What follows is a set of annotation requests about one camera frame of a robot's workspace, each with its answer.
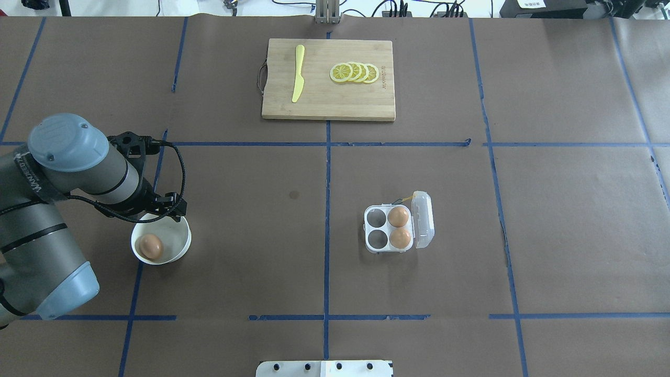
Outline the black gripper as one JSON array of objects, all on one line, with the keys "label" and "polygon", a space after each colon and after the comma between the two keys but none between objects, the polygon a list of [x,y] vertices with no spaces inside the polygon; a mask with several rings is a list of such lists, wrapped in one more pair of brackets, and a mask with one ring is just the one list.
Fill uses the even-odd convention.
[{"label": "black gripper", "polygon": [[186,216],[187,201],[184,193],[169,192],[158,195],[148,181],[143,181],[139,191],[139,211],[158,217],[170,217],[173,220]]}]

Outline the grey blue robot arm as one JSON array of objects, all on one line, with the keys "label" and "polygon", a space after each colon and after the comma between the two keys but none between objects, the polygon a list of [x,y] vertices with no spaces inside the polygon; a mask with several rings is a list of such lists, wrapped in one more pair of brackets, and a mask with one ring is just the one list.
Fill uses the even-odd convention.
[{"label": "grey blue robot arm", "polygon": [[100,286],[57,203],[76,200],[140,224],[186,215],[186,185],[158,195],[144,178],[148,155],[177,150],[163,139],[125,132],[107,137],[84,117],[50,115],[2,156],[1,325],[35,313],[58,319],[88,303]]}]

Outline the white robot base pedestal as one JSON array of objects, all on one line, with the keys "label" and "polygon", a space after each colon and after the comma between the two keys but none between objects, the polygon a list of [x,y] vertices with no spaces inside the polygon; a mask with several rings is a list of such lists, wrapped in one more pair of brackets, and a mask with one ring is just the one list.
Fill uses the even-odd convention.
[{"label": "white robot base pedestal", "polygon": [[393,376],[387,360],[302,360],[259,363],[256,376]]}]

